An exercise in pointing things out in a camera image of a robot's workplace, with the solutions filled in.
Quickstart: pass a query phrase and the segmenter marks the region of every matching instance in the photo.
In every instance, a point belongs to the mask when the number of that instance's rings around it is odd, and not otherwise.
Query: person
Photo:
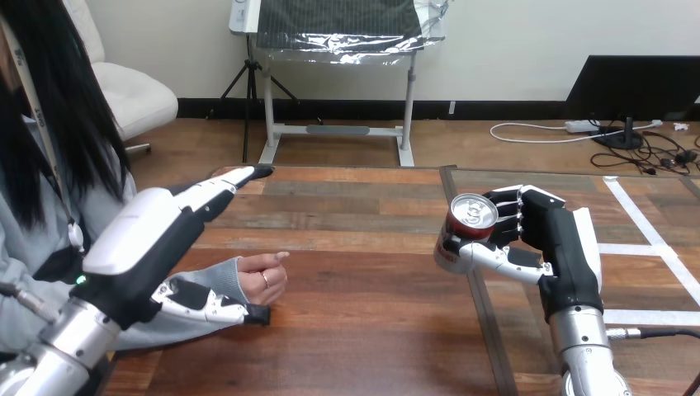
[[[38,121],[47,126],[59,174],[46,170],[41,125],[29,118],[14,49],[0,36],[0,281],[60,306],[81,263],[68,224],[72,219],[81,226],[88,248],[135,196],[134,178],[83,42],[61,1],[0,0],[0,15],[23,50],[40,103]],[[286,288],[282,261],[287,256],[235,257],[175,276],[244,302],[272,304]],[[44,326],[16,300],[0,297],[0,352],[17,354]],[[152,322],[123,332],[115,349],[185,341],[224,327],[159,313]]]

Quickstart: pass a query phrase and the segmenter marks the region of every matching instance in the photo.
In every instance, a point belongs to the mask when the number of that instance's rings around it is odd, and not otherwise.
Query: white tape
[[[651,245],[623,245],[618,243],[599,243],[600,254],[622,254],[628,256],[661,256]]]
[[[607,325],[700,327],[700,312],[606,309],[603,320]]]
[[[695,279],[688,268],[680,261],[678,254],[674,252],[673,248],[664,241],[664,239],[656,232],[654,226],[651,225],[648,219],[641,213],[641,210],[635,205],[634,201],[630,198],[624,188],[620,186],[617,182],[616,177],[605,177],[604,178],[606,186],[610,189],[612,194],[620,202],[622,208],[627,212],[632,221],[636,224],[637,228],[646,237],[646,239],[651,243],[651,245],[656,250],[657,254],[662,260],[669,266],[671,272],[674,273],[676,278],[680,281],[681,285],[685,287],[685,290],[693,297],[695,302],[700,305],[700,283]]]

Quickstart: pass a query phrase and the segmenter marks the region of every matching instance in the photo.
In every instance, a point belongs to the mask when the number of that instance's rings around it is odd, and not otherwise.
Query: monitor stand
[[[609,147],[611,149],[621,149],[621,150],[634,150],[638,149],[641,147],[642,142],[644,139],[641,137],[641,134],[635,132],[634,128],[634,120],[632,117],[627,117],[625,121],[625,131],[622,132],[621,134],[614,134],[611,136],[600,136],[597,138],[594,138],[594,141],[602,144],[605,147]],[[591,136],[597,135],[597,134],[604,134],[606,132],[616,132],[620,130],[619,128],[615,127],[610,127],[609,130],[607,130],[605,127],[601,127],[599,132],[591,132]]]

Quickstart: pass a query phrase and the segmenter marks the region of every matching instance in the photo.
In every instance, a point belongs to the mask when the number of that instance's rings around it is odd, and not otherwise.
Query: can lid
[[[450,205],[452,215],[472,229],[487,229],[496,224],[499,211],[493,202],[479,194],[462,194]]]

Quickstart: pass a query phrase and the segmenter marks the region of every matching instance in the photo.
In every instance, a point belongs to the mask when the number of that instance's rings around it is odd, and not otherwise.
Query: black cable
[[[666,149],[652,146],[649,143],[648,137],[663,139],[671,143],[674,148]],[[657,134],[656,132],[642,132],[641,138],[642,146],[638,149],[624,150],[627,155],[621,153],[622,150],[616,151],[614,148],[608,148],[607,153],[594,154],[590,162],[595,167],[616,167],[630,163],[635,165],[640,173],[650,175],[657,174],[657,171],[665,171],[687,176],[691,174],[691,170],[688,167],[689,164],[694,165],[700,172],[700,163],[698,162],[700,150],[695,148],[687,150],[681,147],[675,140],[663,136],[662,134]],[[700,142],[700,136],[695,140],[695,145],[700,149],[698,142]],[[620,161],[615,163],[601,163],[597,161],[598,158],[616,158]]]
[[[0,295],[5,297],[17,297],[19,290],[12,283],[0,282]]]
[[[690,336],[700,339],[700,332],[689,328],[639,328],[641,339],[653,337]]]
[[[690,336],[700,339],[700,332],[689,328],[639,328],[640,338]],[[683,396],[693,396],[700,388],[700,373],[695,377]]]

